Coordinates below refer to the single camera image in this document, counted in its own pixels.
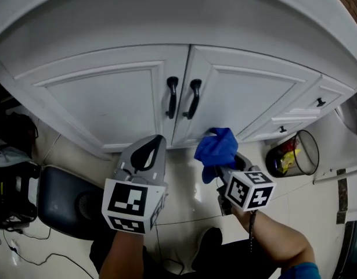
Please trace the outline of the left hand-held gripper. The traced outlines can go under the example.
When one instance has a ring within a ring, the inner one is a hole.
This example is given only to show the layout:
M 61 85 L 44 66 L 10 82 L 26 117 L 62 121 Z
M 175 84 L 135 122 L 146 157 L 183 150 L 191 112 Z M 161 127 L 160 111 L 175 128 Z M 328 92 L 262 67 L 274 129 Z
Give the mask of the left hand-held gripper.
M 122 151 L 103 192 L 102 215 L 111 229 L 134 234 L 152 230 L 168 192 L 166 149 L 166 139 L 156 135 Z

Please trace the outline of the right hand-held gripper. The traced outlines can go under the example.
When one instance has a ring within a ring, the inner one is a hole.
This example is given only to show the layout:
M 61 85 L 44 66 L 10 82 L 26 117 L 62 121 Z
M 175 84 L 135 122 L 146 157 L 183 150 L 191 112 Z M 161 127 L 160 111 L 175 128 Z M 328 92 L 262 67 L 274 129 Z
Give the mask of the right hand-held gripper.
M 240 152 L 234 165 L 217 166 L 215 171 L 223 183 L 217 189 L 223 216 L 230 215 L 232 207 L 249 212 L 269 205 L 276 183 Z

